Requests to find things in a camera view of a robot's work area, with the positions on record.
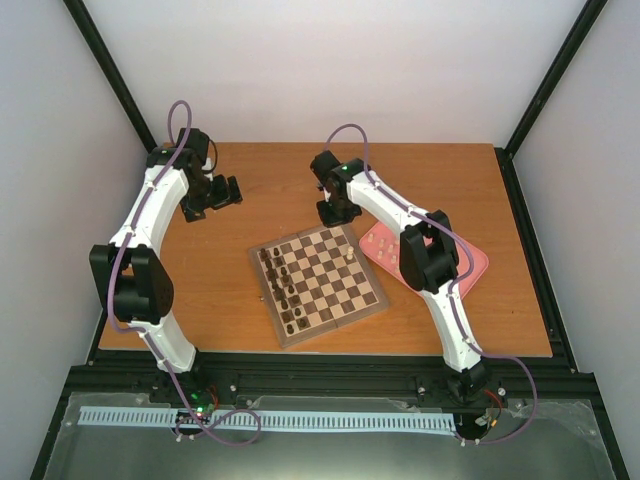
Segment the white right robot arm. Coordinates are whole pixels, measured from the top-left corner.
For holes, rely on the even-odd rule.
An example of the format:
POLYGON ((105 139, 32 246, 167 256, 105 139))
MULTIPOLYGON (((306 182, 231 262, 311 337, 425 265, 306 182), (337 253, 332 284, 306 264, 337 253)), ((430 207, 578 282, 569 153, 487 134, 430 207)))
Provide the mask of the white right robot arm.
POLYGON ((447 215, 410 204, 361 159, 342 163, 325 150, 310 169, 324 193, 316 208, 325 226, 348 224, 367 211, 399 241, 401 276, 431 314, 451 391, 463 397, 483 388, 489 374, 462 304, 456 237, 447 215))

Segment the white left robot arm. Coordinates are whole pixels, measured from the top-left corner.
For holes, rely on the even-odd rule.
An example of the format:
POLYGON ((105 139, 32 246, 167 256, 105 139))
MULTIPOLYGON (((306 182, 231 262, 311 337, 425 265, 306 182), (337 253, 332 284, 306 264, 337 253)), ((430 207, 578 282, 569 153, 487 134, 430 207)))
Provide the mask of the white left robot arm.
POLYGON ((135 333, 159 369, 177 373, 172 388, 186 402, 201 400, 208 378, 193 367, 196 347, 173 312, 174 285, 161 262, 161 247, 176 210, 187 222, 205 219, 242 201, 235 177, 215 171, 216 150, 201 130, 181 129, 173 147, 156 147, 146 159, 142 188, 118 232, 95 245, 89 262, 107 320, 135 333))

